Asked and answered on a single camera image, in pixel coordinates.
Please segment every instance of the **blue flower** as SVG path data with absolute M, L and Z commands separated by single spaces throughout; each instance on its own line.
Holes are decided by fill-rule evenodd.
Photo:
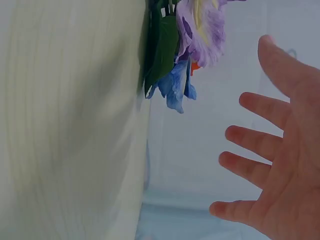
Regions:
M 194 86 L 190 83 L 190 68 L 191 60 L 180 60 L 173 67 L 172 71 L 166 76 L 160 78 L 151 88 L 149 95 L 150 99 L 156 88 L 158 87 L 163 98 L 166 98 L 168 108 L 176 110 L 183 114 L 182 100 L 185 95 L 189 99 L 196 100 L 197 93 Z

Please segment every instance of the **finger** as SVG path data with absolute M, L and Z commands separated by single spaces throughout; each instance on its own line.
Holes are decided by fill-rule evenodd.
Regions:
M 268 35 L 259 40 L 258 57 L 265 74 L 289 98 L 298 84 L 308 81 L 310 75 L 317 71 L 277 47 Z
M 256 201 L 214 202 L 209 211 L 212 215 L 227 221 L 238 222 L 253 227 L 251 210 Z
M 219 157 L 221 166 L 232 173 L 248 180 L 263 189 L 268 179 L 271 166 L 258 161 L 252 161 L 230 152 L 223 152 Z
M 290 104 L 287 102 L 250 92 L 244 92 L 240 96 L 239 103 L 282 130 L 292 112 Z
M 282 143 L 281 137 L 239 126 L 228 127 L 225 131 L 225 137 L 271 162 Z

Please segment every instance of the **artificial flower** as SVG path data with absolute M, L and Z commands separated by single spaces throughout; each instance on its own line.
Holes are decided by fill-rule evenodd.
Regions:
M 224 5 L 234 0 L 181 0 L 176 6 L 180 33 L 177 61 L 188 51 L 199 67 L 214 66 L 224 54 Z
M 180 60 L 173 67 L 172 71 L 160 78 L 150 89 L 150 99 L 158 87 L 163 98 L 166 98 L 168 108 L 183 114 L 183 96 L 195 100 L 197 98 L 196 89 L 190 83 L 191 60 Z

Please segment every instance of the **green leaf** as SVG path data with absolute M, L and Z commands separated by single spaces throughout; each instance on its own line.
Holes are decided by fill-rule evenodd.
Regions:
M 175 52 L 179 40 L 175 16 L 162 17 L 158 22 L 158 27 L 155 25 L 152 27 L 155 28 L 152 32 L 153 41 L 157 38 L 157 44 L 154 60 L 145 76 L 144 92 L 146 95 L 158 79 L 171 72 L 174 66 Z

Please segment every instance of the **white wall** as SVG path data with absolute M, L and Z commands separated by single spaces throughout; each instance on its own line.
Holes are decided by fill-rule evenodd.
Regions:
M 144 0 L 0 1 L 0 239 L 134 239 Z
M 184 114 L 168 109 L 156 91 L 151 101 L 150 184 L 146 203 L 207 209 L 213 201 L 256 199 L 260 190 L 219 166 L 218 156 L 232 151 L 263 161 L 228 142 L 225 130 L 240 125 L 281 135 L 266 120 L 240 107 L 243 92 L 286 99 L 259 65 L 258 40 L 271 34 L 300 61 L 320 67 L 320 2 L 247 0 L 226 7 L 225 55 L 214 68 L 194 72 L 197 100 L 183 102 Z

